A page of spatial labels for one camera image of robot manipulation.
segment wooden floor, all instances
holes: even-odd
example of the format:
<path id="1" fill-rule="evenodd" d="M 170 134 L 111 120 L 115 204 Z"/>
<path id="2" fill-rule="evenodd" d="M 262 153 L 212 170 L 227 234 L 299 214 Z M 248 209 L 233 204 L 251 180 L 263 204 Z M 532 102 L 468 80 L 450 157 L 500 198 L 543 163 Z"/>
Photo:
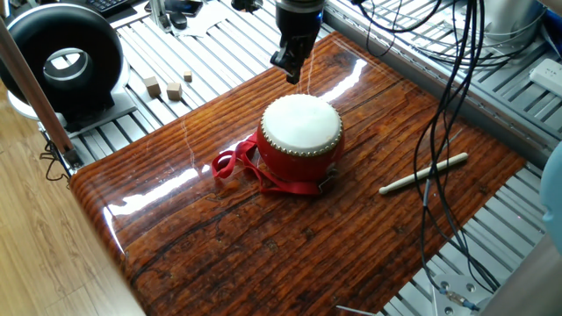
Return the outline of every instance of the wooden floor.
<path id="1" fill-rule="evenodd" d="M 0 83 L 0 315 L 144 315 L 44 146 Z"/>

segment wooden table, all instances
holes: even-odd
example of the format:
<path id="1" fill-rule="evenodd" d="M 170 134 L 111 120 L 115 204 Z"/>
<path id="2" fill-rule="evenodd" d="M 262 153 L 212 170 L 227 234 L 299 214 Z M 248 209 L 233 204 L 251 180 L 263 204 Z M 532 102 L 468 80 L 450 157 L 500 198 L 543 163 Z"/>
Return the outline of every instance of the wooden table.
<path id="1" fill-rule="evenodd" d="M 212 159 L 255 131 L 266 105 L 308 91 L 271 69 L 72 177 L 71 189 L 149 315 L 376 312 L 421 267 L 414 188 L 378 189 L 412 173 L 414 145 L 437 100 L 334 33 L 314 50 L 310 94 L 340 112 L 345 155 L 321 197 L 264 195 L 238 166 Z M 523 159 L 459 120 L 447 198 L 466 222 Z M 429 161 L 429 142 L 422 143 Z M 446 233 L 436 199 L 430 207 Z M 443 239 L 426 235 L 433 255 Z"/>

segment wooden drumstick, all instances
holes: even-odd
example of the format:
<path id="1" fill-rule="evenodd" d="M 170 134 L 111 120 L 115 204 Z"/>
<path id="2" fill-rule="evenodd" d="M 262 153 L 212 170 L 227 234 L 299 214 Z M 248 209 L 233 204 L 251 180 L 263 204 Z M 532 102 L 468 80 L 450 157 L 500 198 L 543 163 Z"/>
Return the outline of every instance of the wooden drumstick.
<path id="1" fill-rule="evenodd" d="M 468 154 L 467 153 L 462 153 L 462 154 L 457 154 L 454 157 L 451 157 L 449 159 L 449 166 L 453 166 L 458 164 L 459 162 L 463 162 L 468 158 Z M 441 171 L 442 169 L 447 168 L 447 161 L 442 161 L 437 163 L 437 171 Z M 431 167 L 427 167 L 423 170 L 420 170 L 418 172 L 416 172 L 416 175 L 418 176 L 418 179 L 422 179 L 426 176 L 429 175 L 429 171 L 431 170 Z M 414 175 L 410 175 L 407 177 L 403 177 L 400 180 L 390 183 L 389 185 L 387 185 L 386 187 L 382 187 L 378 190 L 378 193 L 380 194 L 386 194 L 392 190 L 396 190 L 399 189 L 403 186 L 409 185 L 411 183 L 413 183 L 415 181 Z"/>

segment small wooden cube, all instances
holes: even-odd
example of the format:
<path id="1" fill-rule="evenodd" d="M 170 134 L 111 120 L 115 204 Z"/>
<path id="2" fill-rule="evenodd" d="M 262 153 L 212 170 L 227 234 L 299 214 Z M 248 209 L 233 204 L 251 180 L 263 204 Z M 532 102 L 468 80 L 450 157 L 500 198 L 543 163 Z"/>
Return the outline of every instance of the small wooden cube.
<path id="1" fill-rule="evenodd" d="M 151 76 L 150 78 L 144 79 L 142 81 L 144 82 L 144 85 L 147 86 L 148 94 L 151 97 L 160 96 L 162 92 L 160 91 L 160 85 L 158 84 L 158 80 L 156 80 L 156 77 Z"/>
<path id="2" fill-rule="evenodd" d="M 187 83 L 190 83 L 191 81 L 193 81 L 193 74 L 191 73 L 190 70 L 187 70 L 187 71 L 184 72 L 184 80 Z"/>
<path id="3" fill-rule="evenodd" d="M 168 99 L 173 101 L 180 101 L 182 99 L 182 85 L 179 83 L 170 83 L 166 89 L 168 92 Z"/>

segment white drumhead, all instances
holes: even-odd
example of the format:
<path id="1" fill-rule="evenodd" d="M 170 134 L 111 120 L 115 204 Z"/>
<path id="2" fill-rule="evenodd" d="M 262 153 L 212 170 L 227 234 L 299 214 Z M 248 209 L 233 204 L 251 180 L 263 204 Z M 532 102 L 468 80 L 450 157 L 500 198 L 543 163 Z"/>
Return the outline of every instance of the white drumhead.
<path id="1" fill-rule="evenodd" d="M 290 95 L 273 102 L 263 114 L 263 133 L 287 151 L 306 153 L 332 147 L 342 121 L 327 102 L 308 95 Z"/>

